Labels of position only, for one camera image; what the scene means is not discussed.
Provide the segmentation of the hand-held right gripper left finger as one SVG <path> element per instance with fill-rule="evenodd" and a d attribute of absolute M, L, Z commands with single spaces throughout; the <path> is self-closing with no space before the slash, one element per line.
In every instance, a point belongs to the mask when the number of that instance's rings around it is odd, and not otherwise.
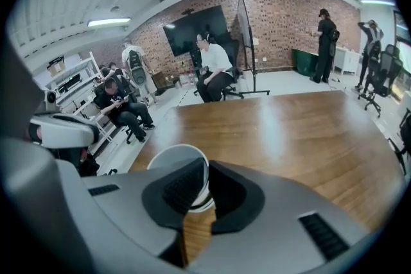
<path fill-rule="evenodd" d="M 23 227 L 71 273 L 178 273 L 183 224 L 208 176 L 199 158 L 81 177 L 44 148 L 1 139 L 1 184 Z"/>

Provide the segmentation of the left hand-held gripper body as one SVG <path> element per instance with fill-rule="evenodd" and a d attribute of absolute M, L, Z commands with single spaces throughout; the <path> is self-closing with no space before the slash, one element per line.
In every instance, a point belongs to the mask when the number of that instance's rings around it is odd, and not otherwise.
<path fill-rule="evenodd" d="M 44 89 L 43 93 L 44 99 L 30 119 L 28 140 L 45 148 L 86 148 L 98 142 L 96 124 L 61 112 L 56 92 Z"/>

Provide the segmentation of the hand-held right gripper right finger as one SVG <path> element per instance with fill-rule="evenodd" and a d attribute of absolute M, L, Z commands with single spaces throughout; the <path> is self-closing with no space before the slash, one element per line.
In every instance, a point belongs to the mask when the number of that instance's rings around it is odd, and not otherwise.
<path fill-rule="evenodd" d="M 306 185 L 210 161 L 211 242 L 191 273 L 340 273 L 369 241 L 346 211 Z"/>

